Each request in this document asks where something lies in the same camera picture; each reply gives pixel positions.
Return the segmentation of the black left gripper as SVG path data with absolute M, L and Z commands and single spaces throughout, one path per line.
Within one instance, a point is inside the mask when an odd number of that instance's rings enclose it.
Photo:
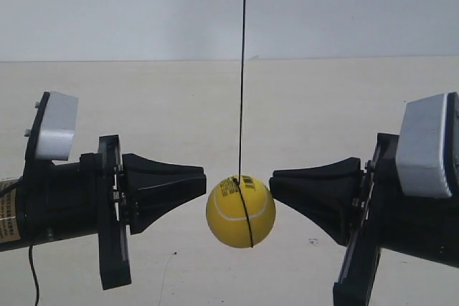
M 129 285 L 131 269 L 126 225 L 144 232 L 175 208 L 206 194 L 201 166 L 152 161 L 134 153 L 120 156 L 117 135 L 99 138 L 94 153 L 76 163 L 35 163 L 24 186 L 24 231 L 35 245 L 98 234 L 103 290 Z

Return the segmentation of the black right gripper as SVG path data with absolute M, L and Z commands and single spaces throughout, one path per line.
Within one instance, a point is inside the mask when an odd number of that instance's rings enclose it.
M 395 168 L 398 141 L 398 135 L 377 135 L 369 163 L 372 182 L 352 233 L 353 202 L 363 178 L 359 158 L 275 170 L 269 179 L 275 200 L 307 217 L 337 244 L 349 243 L 333 285 L 335 306 L 369 304 L 382 249 L 458 267 L 458 195 L 405 196 Z

